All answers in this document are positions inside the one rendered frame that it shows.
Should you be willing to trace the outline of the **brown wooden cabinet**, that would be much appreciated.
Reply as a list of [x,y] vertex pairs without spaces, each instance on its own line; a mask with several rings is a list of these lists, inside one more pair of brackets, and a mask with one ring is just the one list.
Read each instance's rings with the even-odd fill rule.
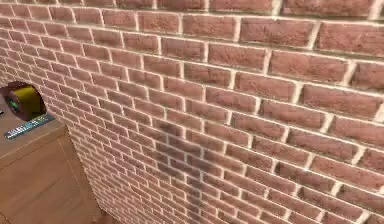
[[23,121],[0,99],[0,224],[94,224],[102,216],[67,127],[51,121],[15,139]]

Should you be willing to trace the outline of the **dark remote control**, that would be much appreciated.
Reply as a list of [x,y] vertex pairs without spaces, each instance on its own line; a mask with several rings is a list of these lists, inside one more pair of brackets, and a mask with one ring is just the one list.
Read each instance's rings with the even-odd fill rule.
[[8,140],[14,139],[20,135],[23,135],[31,130],[36,129],[46,123],[49,123],[54,120],[54,117],[50,114],[43,114],[39,117],[36,117],[10,131],[4,133],[4,137]]

